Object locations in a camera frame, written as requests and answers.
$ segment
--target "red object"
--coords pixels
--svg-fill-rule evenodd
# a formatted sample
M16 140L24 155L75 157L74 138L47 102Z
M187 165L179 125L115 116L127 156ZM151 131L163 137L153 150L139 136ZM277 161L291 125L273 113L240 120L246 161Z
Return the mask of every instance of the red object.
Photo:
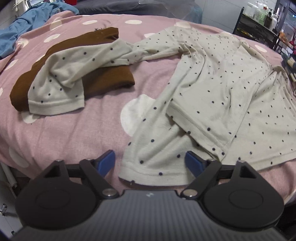
M77 4L77 0L65 0L65 3L68 3L70 5L76 5Z

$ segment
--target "white wall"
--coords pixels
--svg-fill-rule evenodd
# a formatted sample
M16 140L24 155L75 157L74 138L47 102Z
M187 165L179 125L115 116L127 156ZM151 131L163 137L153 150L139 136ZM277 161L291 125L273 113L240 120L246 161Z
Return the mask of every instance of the white wall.
M0 29L7 28L15 20L15 12L13 10L13 4L14 4L14 1L11 1L0 12Z
M233 32L242 7L257 0L195 0L203 10L202 24ZM276 0L268 0L268 7L274 8Z

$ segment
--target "silver bolt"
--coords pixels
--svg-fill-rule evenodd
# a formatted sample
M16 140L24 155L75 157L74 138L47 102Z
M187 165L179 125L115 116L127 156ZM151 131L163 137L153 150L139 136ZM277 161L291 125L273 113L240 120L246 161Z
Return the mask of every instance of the silver bolt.
M198 194L198 192L194 189L186 189L183 191L183 195L186 197L195 197Z
M113 197L117 194L117 191L114 188L107 188L104 189L102 193L107 197Z
M0 214L4 215L6 210L7 210L7 205L5 203L3 203L3 205L2 205L2 207L0 209Z

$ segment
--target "brown folded garment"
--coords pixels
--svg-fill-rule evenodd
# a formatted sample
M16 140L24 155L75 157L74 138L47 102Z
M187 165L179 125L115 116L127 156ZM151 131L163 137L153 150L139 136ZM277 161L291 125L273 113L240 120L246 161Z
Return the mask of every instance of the brown folded garment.
M10 101L18 111L28 111L28 91L37 73L44 65L45 61L52 54L61 50L78 46L97 45L111 43L118 39L117 28L105 28L94 32L85 33L76 38L67 39L52 46L39 61L33 64L30 71L22 74L10 93ZM115 66L98 68L82 77L84 88L84 98L102 95L117 88L127 88L135 84L133 75L128 66Z

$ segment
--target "pink polka dot bedsheet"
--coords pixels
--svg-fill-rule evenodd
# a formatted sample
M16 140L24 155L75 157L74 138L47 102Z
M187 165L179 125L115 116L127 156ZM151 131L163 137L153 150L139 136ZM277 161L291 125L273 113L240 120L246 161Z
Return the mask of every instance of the pink polka dot bedsheet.
M23 34L16 43L16 51L0 61L0 161L34 178L53 160L75 164L113 149L116 166L107 180L120 192L132 187L147 188L120 180L120 162L145 111L172 76L179 61L177 56L130 66L136 82L134 87L88 99L84 109L62 115L19 113L11 105L9 94L18 77L61 41L112 26L119 29L120 38L134 43L173 25L193 27L205 33L222 32L214 27L159 16L73 16L65 11L52 16L44 26ZM246 41L271 64L280 65L279 54L257 42ZM260 173L286 203L295 198L296 161L287 161Z

